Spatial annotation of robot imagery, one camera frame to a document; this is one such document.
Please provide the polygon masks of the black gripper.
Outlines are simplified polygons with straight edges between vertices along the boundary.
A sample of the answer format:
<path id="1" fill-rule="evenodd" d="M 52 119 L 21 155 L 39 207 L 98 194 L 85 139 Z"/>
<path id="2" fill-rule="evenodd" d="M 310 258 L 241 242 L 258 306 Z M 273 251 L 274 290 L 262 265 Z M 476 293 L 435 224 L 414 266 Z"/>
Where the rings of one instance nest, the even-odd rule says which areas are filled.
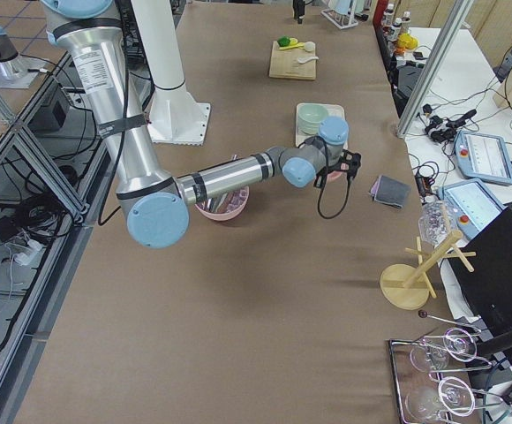
<path id="1" fill-rule="evenodd" d="M 327 184 L 327 174 L 333 171 L 344 173 L 348 184 L 350 185 L 358 174 L 361 166 L 361 154 L 352 153 L 346 149 L 333 165 L 327 165 L 319 171 L 313 182 L 314 187 L 324 187 Z"/>

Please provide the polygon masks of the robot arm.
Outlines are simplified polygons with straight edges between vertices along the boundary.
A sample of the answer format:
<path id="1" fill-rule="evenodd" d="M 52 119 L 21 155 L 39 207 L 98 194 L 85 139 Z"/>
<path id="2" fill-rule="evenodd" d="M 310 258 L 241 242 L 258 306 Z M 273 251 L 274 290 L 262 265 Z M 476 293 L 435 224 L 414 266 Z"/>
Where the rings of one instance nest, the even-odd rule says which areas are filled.
<path id="1" fill-rule="evenodd" d="M 345 148 L 350 128 L 341 117 L 320 122 L 298 148 L 264 152 L 172 176 L 159 164 L 157 141 L 200 144 L 210 107 L 188 92 L 170 5 L 134 1 L 132 11 L 154 84 L 145 110 L 130 80 L 124 20 L 118 1 L 46 1 L 49 40 L 72 57 L 119 180 L 117 198 L 127 229 L 139 244 L 164 248 L 189 225 L 189 206 L 282 175 L 290 184 L 323 186 L 327 176 L 358 174 L 361 157 Z"/>

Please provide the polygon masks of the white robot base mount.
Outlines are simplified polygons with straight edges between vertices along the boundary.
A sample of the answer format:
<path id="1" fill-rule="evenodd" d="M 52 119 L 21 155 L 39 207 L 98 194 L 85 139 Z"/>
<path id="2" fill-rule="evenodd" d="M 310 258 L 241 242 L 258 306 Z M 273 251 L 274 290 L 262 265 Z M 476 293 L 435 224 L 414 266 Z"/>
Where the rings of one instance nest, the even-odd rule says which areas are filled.
<path id="1" fill-rule="evenodd" d="M 211 105 L 189 93 L 168 1 L 132 2 L 140 39 L 154 82 L 148 131 L 156 143 L 203 144 Z"/>

